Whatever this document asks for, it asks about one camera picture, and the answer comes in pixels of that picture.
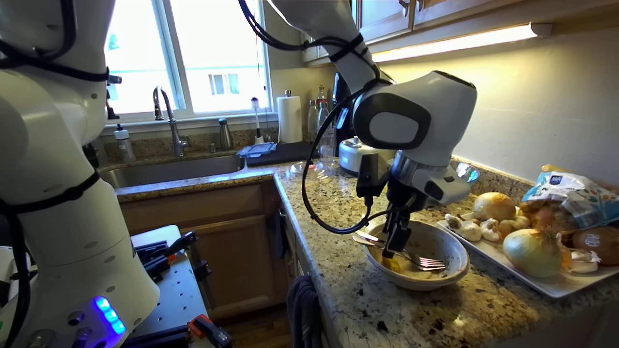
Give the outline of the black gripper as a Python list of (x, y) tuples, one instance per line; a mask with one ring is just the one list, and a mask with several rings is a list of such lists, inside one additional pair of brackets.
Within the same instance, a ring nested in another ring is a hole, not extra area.
[(385, 250), (403, 252), (410, 238), (410, 215), (426, 207), (428, 197), (409, 184), (414, 165), (399, 153), (389, 170), (389, 211), (383, 226)]

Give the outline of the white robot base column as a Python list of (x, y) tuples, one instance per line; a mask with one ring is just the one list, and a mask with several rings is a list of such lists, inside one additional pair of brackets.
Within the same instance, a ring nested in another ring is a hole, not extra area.
[(107, 122), (115, 0), (0, 0), (0, 209), (18, 269), (2, 348), (120, 348), (159, 288), (84, 153)]

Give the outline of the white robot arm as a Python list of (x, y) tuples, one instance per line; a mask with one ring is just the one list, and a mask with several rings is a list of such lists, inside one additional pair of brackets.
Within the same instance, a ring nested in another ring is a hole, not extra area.
[(383, 78), (347, 0), (269, 0), (294, 29), (318, 39), (356, 95), (352, 124), (364, 145), (395, 149), (389, 170), (387, 250), (403, 252), (410, 215), (428, 199), (449, 205), (470, 194), (451, 167), (453, 149), (472, 118), (472, 83), (434, 70), (407, 83)]

